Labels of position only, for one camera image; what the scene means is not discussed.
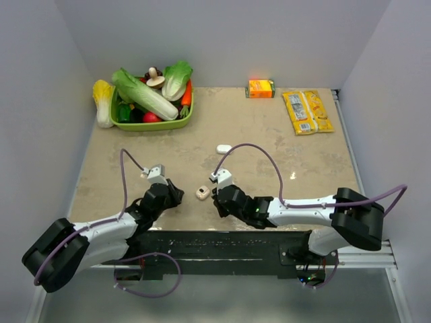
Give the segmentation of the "beige small charging case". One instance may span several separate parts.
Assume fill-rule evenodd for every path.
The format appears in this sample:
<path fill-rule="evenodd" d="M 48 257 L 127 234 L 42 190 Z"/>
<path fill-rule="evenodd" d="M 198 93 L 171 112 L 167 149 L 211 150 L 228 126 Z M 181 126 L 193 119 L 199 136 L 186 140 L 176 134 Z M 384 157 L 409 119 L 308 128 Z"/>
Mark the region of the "beige small charging case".
<path fill-rule="evenodd" d="M 201 186 L 197 189 L 195 195 L 200 201 L 204 201 L 205 199 L 207 199 L 209 197 L 210 193 L 211 193 L 211 191 L 208 187 Z"/>

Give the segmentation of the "white oval charging case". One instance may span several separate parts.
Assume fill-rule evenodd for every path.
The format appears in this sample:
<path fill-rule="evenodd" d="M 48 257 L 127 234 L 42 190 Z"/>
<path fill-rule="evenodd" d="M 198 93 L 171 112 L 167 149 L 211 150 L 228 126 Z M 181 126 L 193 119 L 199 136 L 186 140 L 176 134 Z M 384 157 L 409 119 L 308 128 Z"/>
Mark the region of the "white oval charging case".
<path fill-rule="evenodd" d="M 231 145 L 221 144 L 221 145 L 218 145 L 216 147 L 216 152 L 217 152 L 217 154 L 225 155 L 225 154 L 227 154 L 227 152 L 229 152 L 229 150 L 231 150 L 231 148 L 232 148 Z"/>

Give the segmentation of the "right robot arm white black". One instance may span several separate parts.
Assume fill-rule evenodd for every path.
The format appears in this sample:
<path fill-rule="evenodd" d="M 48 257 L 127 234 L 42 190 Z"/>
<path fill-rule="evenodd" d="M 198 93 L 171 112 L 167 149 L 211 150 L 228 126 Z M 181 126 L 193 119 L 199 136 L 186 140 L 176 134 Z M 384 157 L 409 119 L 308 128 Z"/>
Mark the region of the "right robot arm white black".
<path fill-rule="evenodd" d="M 346 246 L 381 249 L 384 208 L 349 188 L 338 188 L 336 194 L 319 199 L 282 201 L 272 196 L 251 197 L 231 184 L 213 189 L 211 197 L 220 217 L 234 216 L 255 229 L 320 225 L 300 247 L 300 257 L 307 264 L 316 264 Z"/>

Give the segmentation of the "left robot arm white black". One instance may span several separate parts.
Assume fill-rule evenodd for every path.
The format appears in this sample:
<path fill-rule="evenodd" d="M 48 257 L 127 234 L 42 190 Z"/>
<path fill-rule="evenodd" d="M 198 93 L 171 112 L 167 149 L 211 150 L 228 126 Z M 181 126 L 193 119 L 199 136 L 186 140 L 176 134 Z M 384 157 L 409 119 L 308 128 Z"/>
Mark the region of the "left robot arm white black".
<path fill-rule="evenodd" d="M 179 206 L 183 196 L 184 191 L 167 180 L 166 184 L 152 184 L 122 216 L 81 223 L 57 219 L 24 253 L 22 264 L 48 293 L 60 290 L 76 273 L 94 265 L 111 260 L 132 264 L 139 258 L 137 238 L 165 210 Z"/>

